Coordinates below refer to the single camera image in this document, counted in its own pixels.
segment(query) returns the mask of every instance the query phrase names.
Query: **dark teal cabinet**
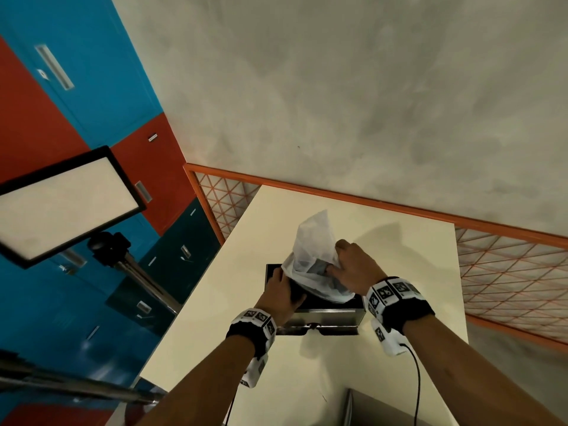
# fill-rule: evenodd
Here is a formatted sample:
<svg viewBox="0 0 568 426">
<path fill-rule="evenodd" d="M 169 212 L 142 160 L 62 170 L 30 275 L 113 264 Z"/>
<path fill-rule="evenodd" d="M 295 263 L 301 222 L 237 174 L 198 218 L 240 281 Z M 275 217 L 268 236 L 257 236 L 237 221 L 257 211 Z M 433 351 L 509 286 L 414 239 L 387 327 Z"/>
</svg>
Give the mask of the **dark teal cabinet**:
<svg viewBox="0 0 568 426">
<path fill-rule="evenodd" d="M 219 248 L 217 236 L 199 200 L 195 199 L 139 263 L 154 281 L 178 302 L 184 303 Z M 129 278 L 122 281 L 107 304 L 160 336 L 174 318 Z"/>
<path fill-rule="evenodd" d="M 0 34 L 91 148 L 162 112 L 111 0 L 0 0 Z"/>
</svg>

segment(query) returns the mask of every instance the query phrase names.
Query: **right hand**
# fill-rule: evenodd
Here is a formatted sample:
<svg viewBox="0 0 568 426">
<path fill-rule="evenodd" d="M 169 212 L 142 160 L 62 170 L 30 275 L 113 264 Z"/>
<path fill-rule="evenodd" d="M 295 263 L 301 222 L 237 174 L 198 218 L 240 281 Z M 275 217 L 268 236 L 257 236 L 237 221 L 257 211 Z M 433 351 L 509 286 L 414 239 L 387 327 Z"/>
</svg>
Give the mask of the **right hand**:
<svg viewBox="0 0 568 426">
<path fill-rule="evenodd" d="M 365 296 L 371 286 L 387 277 L 377 262 L 358 244 L 339 239 L 335 244 L 335 249 L 342 269 L 330 264 L 326 272 L 329 276 L 337 278 L 353 293 Z"/>
</svg>

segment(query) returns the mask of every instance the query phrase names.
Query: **white plastic bag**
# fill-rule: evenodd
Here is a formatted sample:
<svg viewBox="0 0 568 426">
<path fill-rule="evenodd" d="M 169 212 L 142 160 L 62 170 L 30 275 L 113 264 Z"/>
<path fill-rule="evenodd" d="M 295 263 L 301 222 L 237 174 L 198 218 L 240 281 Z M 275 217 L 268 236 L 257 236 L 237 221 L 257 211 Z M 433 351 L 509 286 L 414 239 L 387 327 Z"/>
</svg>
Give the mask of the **white plastic bag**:
<svg viewBox="0 0 568 426">
<path fill-rule="evenodd" d="M 318 212 L 298 226 L 292 253 L 282 270 L 306 291 L 327 301 L 345 303 L 355 295 L 337 279 L 324 275 L 328 264 L 340 267 L 335 237 L 327 210 Z"/>
</svg>

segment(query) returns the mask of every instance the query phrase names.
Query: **orange frame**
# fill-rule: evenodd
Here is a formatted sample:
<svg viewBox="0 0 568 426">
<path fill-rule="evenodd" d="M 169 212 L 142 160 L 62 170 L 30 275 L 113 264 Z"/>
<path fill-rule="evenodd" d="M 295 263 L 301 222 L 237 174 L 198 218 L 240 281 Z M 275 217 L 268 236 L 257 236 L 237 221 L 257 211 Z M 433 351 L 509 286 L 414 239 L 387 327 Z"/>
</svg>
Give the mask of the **orange frame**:
<svg viewBox="0 0 568 426">
<path fill-rule="evenodd" d="M 461 217 L 453 214 L 445 214 L 443 212 L 429 211 L 427 209 L 414 208 L 410 206 L 404 206 L 396 203 L 389 203 L 387 201 L 367 199 L 364 197 L 353 196 L 351 194 L 336 193 L 334 191 L 320 190 L 318 188 L 305 187 L 303 185 L 290 184 L 288 182 L 282 182 L 280 180 L 261 178 L 258 176 L 247 175 L 244 173 L 231 172 L 229 170 L 214 169 L 213 167 L 200 166 L 198 164 L 187 163 L 184 165 L 184 169 L 188 175 L 189 181 L 193 186 L 195 193 L 201 203 L 201 206 L 205 210 L 207 219 L 211 224 L 211 227 L 215 231 L 217 239 L 221 245 L 225 243 L 225 238 L 215 216 L 213 215 L 211 208 L 209 207 L 209 202 L 205 198 L 201 186 L 195 177 L 195 172 L 204 173 L 206 175 L 213 175 L 220 178 L 234 179 L 241 182 L 248 182 L 256 185 L 268 185 L 271 187 L 282 188 L 284 190 L 297 191 L 299 193 L 313 194 L 316 196 L 327 197 L 330 199 L 348 201 L 351 203 L 357 203 L 364 206 L 371 206 L 374 208 L 387 209 L 388 211 L 402 212 L 403 214 L 416 215 L 424 218 L 430 218 L 433 220 L 439 220 L 444 222 L 451 222 L 461 228 L 479 230 L 480 232 L 492 233 L 493 235 L 507 236 L 515 239 L 521 239 L 531 243 L 543 243 L 545 245 L 555 246 L 557 248 L 568 249 L 568 237 L 552 235 L 550 233 L 537 232 L 535 230 L 522 229 L 520 227 L 513 227 L 505 224 L 498 224 L 496 222 L 487 222 L 482 220 L 476 220 L 473 218 Z M 568 353 L 568 344 L 562 343 L 560 341 L 555 341 L 543 336 L 533 335 L 532 333 L 526 332 L 524 330 L 514 329 L 502 323 L 492 322 L 486 319 L 481 319 L 473 315 L 466 314 L 466 319 L 468 322 L 472 322 L 479 326 L 483 326 L 490 329 L 495 329 L 500 332 L 507 333 L 512 336 L 519 337 L 521 339 L 543 345 L 548 348 L 555 349 L 557 351 L 562 351 Z"/>
</svg>

